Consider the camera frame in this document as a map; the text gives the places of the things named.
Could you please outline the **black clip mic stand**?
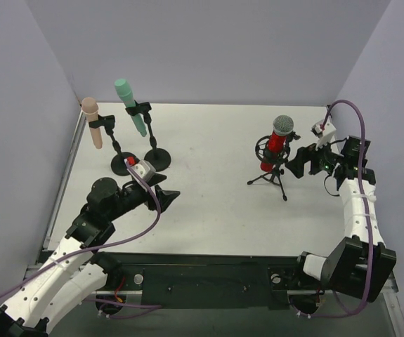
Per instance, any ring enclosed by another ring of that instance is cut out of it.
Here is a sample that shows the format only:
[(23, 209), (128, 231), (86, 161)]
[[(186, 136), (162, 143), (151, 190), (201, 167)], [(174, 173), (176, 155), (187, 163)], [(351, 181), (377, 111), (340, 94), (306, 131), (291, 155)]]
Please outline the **black clip mic stand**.
[(171, 164), (171, 155), (168, 151), (157, 146), (157, 140), (152, 130), (152, 117), (150, 110), (152, 109), (149, 102), (138, 103), (134, 101), (133, 107), (127, 107), (126, 111), (131, 117), (142, 116), (143, 122), (147, 126), (151, 150), (145, 154), (144, 159), (148, 161), (157, 172), (162, 172), (169, 168)]
[(97, 120), (89, 122), (89, 128), (92, 131), (100, 130), (100, 128), (105, 129), (105, 133), (110, 137), (112, 141), (112, 147), (116, 152), (116, 155), (112, 158), (110, 162), (110, 168), (112, 172), (117, 176), (128, 176), (129, 171), (124, 161), (127, 159), (130, 165), (134, 165), (138, 163), (139, 159), (136, 155), (134, 155), (131, 152), (122, 151), (121, 145), (116, 140), (114, 135), (115, 116), (109, 115), (104, 117), (99, 115), (97, 117)]

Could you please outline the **black shock mount tripod stand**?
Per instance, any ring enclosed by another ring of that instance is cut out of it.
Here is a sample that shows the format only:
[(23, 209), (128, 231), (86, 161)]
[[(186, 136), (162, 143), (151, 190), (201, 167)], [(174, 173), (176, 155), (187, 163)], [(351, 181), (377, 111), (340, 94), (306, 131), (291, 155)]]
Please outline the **black shock mount tripod stand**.
[(287, 201), (287, 195), (285, 194), (281, 176), (285, 173), (284, 165), (289, 161), (291, 152), (290, 143), (293, 140), (299, 140), (300, 137), (301, 136), (297, 135), (295, 131), (283, 136), (282, 149), (279, 152), (272, 152), (268, 149), (268, 144), (272, 136), (263, 136), (258, 139), (254, 151), (257, 159), (261, 162), (260, 167), (263, 174), (249, 180), (247, 184), (252, 185), (258, 180), (264, 180), (267, 183), (279, 187), (282, 193), (282, 199)]

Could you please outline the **red glitter microphone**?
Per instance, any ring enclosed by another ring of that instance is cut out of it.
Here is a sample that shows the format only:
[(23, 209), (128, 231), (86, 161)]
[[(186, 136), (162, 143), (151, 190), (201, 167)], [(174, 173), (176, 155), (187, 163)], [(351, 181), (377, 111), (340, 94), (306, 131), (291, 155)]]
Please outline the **red glitter microphone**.
[(284, 150), (287, 136), (293, 131), (293, 119), (287, 115), (279, 115), (273, 121), (273, 132), (264, 148), (261, 170), (270, 172), (273, 167), (273, 161)]

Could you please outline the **mint green microphone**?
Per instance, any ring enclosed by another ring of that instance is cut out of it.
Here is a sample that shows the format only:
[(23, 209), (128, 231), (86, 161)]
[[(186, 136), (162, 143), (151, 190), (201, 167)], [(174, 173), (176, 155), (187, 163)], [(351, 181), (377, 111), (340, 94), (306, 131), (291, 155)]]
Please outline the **mint green microphone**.
[[(126, 79), (117, 79), (115, 81), (115, 90), (119, 99), (124, 103), (125, 108), (131, 108), (136, 106), (136, 101), (133, 97), (133, 91), (130, 84)], [(147, 131), (143, 119), (140, 114), (134, 116), (127, 113), (130, 117), (136, 130), (140, 133), (142, 137), (146, 137)]]

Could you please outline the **pink microphone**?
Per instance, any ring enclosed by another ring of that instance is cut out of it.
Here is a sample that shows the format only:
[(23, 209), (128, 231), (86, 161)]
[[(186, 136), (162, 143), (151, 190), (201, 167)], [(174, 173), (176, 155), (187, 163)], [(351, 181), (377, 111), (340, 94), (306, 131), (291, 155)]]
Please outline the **pink microphone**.
[[(96, 100), (92, 97), (86, 97), (82, 100), (82, 112), (86, 117), (88, 124), (98, 121), (99, 106)], [(89, 127), (93, 144), (97, 150), (103, 147), (102, 135), (99, 128)]]

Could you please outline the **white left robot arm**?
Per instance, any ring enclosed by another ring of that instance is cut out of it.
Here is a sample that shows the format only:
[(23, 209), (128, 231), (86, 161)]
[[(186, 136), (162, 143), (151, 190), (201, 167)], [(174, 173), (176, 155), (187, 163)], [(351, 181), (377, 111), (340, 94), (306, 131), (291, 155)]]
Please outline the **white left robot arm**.
[(55, 251), (0, 305), (0, 336), (48, 336), (67, 313), (105, 286), (120, 269), (101, 251), (115, 231), (114, 220), (141, 205), (166, 211), (180, 193), (163, 190), (159, 183), (165, 178), (154, 173), (123, 187), (112, 178), (98, 179)]

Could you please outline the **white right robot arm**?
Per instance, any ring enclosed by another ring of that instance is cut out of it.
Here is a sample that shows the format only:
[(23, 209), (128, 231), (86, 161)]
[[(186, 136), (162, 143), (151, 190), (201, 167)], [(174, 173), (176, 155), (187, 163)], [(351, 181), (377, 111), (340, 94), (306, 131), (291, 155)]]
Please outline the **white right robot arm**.
[(305, 165), (315, 175), (325, 171), (336, 180), (344, 210), (344, 238), (327, 257), (304, 252), (299, 256), (303, 274), (321, 286), (373, 302), (396, 264), (396, 252), (388, 249), (379, 232), (375, 203), (376, 175), (367, 168), (365, 156), (369, 140), (349, 136), (340, 153), (332, 150), (331, 136), (319, 135), (318, 141), (297, 150), (286, 168), (302, 178)]

